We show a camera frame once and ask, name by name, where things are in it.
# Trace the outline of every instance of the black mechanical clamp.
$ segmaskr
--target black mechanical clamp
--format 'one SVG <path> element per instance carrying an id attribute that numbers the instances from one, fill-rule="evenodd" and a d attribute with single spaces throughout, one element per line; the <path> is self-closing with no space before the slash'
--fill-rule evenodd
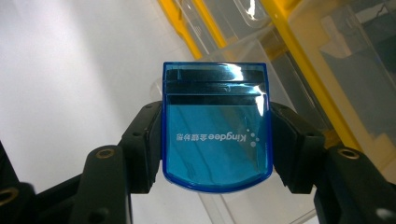
<path id="1" fill-rule="evenodd" d="M 161 160 L 161 102 L 145 105 L 117 146 L 99 147 L 81 175 L 35 194 L 0 145 L 0 223 L 132 223 L 131 193 L 149 193 Z M 396 190 L 358 150 L 271 103 L 274 166 L 291 193 L 310 193 L 320 223 L 396 223 Z"/>

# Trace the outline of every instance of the blue card holder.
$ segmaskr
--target blue card holder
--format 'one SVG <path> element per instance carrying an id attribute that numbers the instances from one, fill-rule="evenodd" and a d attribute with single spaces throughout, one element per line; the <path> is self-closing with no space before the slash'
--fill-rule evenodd
<path id="1" fill-rule="evenodd" d="M 183 188 L 224 193 L 272 173 L 264 63 L 165 63 L 163 173 Z"/>

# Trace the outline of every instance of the transparent blue plastic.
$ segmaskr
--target transparent blue plastic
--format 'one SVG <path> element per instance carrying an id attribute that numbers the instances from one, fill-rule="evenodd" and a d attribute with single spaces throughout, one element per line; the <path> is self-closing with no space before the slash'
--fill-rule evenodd
<path id="1" fill-rule="evenodd" d="M 263 63 L 165 63 L 163 173 L 181 187 L 224 193 L 272 173 Z"/>

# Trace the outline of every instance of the metal bolt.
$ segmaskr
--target metal bolt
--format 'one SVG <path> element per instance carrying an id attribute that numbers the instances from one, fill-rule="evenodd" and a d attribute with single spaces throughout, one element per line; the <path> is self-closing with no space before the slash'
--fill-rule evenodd
<path id="1" fill-rule="evenodd" d="M 356 153 L 353 150 L 347 149 L 347 148 L 340 148 L 338 149 L 338 154 L 340 154 L 341 156 L 351 159 L 351 160 L 357 160 L 360 155 L 358 153 Z"/>
<path id="2" fill-rule="evenodd" d="M 0 206 L 12 202 L 18 197 L 20 191 L 16 188 L 7 188 L 0 190 Z"/>
<path id="3" fill-rule="evenodd" d="M 101 149 L 96 153 L 96 158 L 98 159 L 107 159 L 114 155 L 115 151 L 112 148 Z"/>

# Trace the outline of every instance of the kingdee logo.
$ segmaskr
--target kingdee logo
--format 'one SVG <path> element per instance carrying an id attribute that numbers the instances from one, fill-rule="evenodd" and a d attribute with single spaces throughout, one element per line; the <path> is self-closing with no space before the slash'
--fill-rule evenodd
<path id="1" fill-rule="evenodd" d="M 251 147 L 257 146 L 260 138 L 255 133 L 251 133 L 247 129 L 246 133 L 177 133 L 176 140 L 178 142 L 204 142 L 204 141 L 235 141 L 235 142 L 250 142 Z"/>

